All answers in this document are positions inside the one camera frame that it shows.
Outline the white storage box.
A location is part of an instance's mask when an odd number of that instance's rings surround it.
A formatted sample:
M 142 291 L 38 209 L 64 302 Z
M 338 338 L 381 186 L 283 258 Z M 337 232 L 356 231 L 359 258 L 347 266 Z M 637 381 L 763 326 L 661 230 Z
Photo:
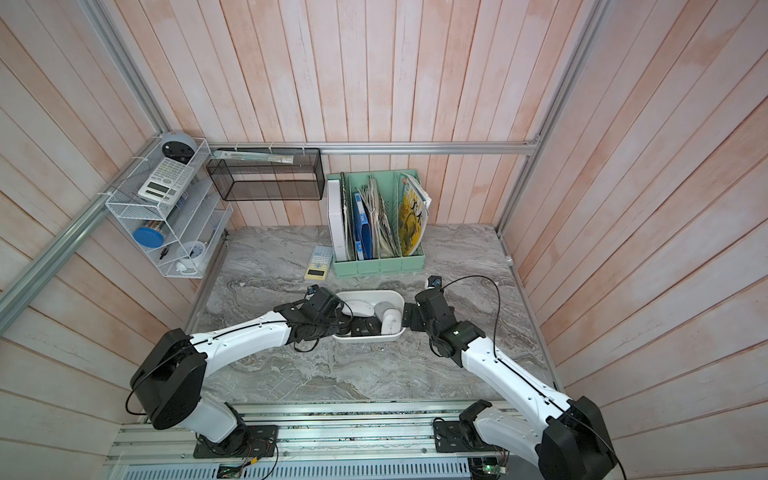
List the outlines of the white storage box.
M 393 290 L 357 290 L 337 294 L 348 331 L 334 334 L 340 343 L 381 343 L 398 340 L 405 332 L 404 298 Z

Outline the white mouse slim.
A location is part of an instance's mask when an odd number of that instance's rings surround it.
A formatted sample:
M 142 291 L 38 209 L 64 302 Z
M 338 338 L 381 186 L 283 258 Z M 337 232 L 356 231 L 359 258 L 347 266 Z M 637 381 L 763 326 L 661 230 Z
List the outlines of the white mouse slim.
M 384 311 L 381 318 L 381 334 L 395 335 L 402 329 L 402 313 L 400 310 L 390 308 Z

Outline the white mouse wide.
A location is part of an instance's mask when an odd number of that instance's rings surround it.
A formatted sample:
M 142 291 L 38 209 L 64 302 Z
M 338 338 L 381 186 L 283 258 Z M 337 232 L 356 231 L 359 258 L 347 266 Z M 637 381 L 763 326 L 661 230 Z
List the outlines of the white mouse wide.
M 348 317 L 370 318 L 375 317 L 375 307 L 363 300 L 343 300 L 342 313 Z

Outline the black mouse wide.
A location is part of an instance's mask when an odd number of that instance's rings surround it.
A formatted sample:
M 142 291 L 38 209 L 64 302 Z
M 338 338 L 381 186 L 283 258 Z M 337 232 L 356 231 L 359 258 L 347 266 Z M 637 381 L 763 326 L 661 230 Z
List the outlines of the black mouse wide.
M 379 336 L 382 330 L 381 321 L 375 317 L 354 317 L 351 322 L 352 337 Z

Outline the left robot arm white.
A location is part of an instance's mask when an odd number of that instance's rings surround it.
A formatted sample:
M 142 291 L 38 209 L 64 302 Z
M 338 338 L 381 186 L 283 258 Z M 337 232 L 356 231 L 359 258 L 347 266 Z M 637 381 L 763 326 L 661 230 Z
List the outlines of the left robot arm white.
M 182 427 L 233 450 L 247 442 L 248 427 L 234 408 L 203 397 L 206 379 L 255 353 L 342 333 L 352 318 L 338 295 L 313 286 L 303 299 L 232 327 L 194 335 L 170 330 L 131 378 L 131 395 L 154 429 Z

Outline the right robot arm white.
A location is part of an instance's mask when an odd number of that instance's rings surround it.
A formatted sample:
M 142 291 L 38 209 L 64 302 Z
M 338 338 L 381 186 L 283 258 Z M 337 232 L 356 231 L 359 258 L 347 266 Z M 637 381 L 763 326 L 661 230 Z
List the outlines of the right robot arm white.
M 536 466 L 545 479 L 603 479 L 621 464 L 597 405 L 538 380 L 470 321 L 459 321 L 443 291 L 430 288 L 405 305 L 405 327 L 428 335 L 437 355 L 474 374 L 522 416 L 488 401 L 460 416 L 467 446 L 497 446 Z

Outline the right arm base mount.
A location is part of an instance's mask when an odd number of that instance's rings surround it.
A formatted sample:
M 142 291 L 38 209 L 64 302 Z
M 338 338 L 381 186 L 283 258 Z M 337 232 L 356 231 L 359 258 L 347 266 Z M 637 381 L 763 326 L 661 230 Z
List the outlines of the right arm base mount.
M 478 400 L 459 415 L 457 421 L 436 417 L 432 421 L 435 449 L 438 453 L 502 452 L 496 445 L 483 441 L 474 421 L 480 413 L 492 407 L 486 400 Z

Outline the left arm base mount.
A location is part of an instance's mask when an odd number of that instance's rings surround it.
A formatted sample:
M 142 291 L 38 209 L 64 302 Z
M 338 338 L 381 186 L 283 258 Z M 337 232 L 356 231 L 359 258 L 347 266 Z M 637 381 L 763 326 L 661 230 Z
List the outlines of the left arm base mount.
M 214 443 L 198 435 L 192 457 L 195 459 L 270 458 L 275 455 L 278 432 L 277 425 L 238 426 L 220 443 Z

